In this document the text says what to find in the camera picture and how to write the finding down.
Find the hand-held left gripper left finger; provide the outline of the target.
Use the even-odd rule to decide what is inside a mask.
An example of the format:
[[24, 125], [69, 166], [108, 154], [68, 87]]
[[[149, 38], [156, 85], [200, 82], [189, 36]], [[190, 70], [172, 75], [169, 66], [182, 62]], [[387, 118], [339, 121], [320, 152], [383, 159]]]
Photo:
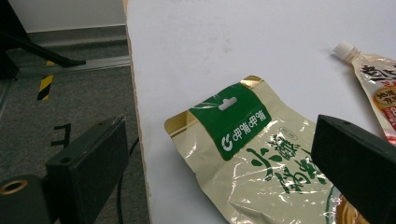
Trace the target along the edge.
[[46, 163], [62, 224], [93, 224], [102, 211], [128, 165], [125, 121], [98, 122]]

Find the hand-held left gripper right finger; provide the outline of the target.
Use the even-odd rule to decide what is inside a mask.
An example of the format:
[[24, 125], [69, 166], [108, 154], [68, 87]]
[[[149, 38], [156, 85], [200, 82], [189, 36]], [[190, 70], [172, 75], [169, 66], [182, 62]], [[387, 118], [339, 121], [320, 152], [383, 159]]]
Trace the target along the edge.
[[314, 164], [371, 224], [396, 224], [396, 146], [334, 117], [318, 116]]

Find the beige spouted sauce pouch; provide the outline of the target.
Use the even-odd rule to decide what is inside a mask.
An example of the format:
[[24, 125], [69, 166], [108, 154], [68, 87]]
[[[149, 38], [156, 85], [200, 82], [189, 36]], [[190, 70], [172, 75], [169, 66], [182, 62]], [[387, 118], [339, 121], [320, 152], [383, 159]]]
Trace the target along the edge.
[[362, 53], [346, 41], [332, 51], [353, 66], [387, 140], [396, 146], [396, 61]]

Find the green and beige snack packet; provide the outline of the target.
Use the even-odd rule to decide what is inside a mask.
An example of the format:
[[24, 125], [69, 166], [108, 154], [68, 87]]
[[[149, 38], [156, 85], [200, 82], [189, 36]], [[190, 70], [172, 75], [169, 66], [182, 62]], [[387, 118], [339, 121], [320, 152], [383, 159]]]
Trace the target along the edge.
[[369, 224], [312, 162], [316, 124], [256, 76], [164, 128], [230, 224]]

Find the black tape mark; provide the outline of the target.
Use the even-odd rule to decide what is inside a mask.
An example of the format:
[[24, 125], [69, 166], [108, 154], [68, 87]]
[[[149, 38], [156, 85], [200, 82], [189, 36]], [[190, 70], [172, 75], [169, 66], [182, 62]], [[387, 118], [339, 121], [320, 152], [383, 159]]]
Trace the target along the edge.
[[63, 131], [64, 132], [64, 137], [61, 140], [56, 140], [52, 141], [50, 145], [52, 147], [57, 147], [57, 146], [62, 146], [63, 148], [66, 148], [70, 144], [70, 136], [71, 136], [71, 124], [66, 123], [61, 126], [55, 126], [53, 128], [54, 131]]

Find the yellow and black hazard tape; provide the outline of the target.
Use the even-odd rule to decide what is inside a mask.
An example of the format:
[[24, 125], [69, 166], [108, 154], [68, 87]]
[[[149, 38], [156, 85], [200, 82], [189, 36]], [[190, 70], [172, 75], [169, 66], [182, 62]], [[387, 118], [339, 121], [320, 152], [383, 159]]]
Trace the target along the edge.
[[42, 77], [39, 86], [39, 92], [36, 97], [37, 101], [46, 101], [50, 98], [50, 87], [53, 81], [54, 74], [48, 74]]

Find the black stand leg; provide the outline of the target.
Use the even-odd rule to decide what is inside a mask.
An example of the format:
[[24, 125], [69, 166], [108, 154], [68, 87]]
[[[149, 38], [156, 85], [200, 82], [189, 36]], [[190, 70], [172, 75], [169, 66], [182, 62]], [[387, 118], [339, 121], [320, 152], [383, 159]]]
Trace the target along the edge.
[[66, 58], [32, 42], [8, 0], [0, 0], [0, 80], [18, 75], [19, 68], [6, 54], [11, 49], [24, 49], [62, 67], [86, 63]]

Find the metal floor rail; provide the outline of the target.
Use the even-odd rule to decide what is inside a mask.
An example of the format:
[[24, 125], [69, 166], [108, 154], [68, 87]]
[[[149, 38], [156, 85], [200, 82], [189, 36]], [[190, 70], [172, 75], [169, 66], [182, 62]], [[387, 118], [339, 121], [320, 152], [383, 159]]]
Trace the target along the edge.
[[131, 65], [129, 56], [111, 57], [88, 60], [85, 64], [61, 67], [60, 65], [44, 65], [37, 67], [23, 67], [18, 73], [18, 78], [43, 77], [51, 74], [68, 74], [81, 71], [105, 70]]

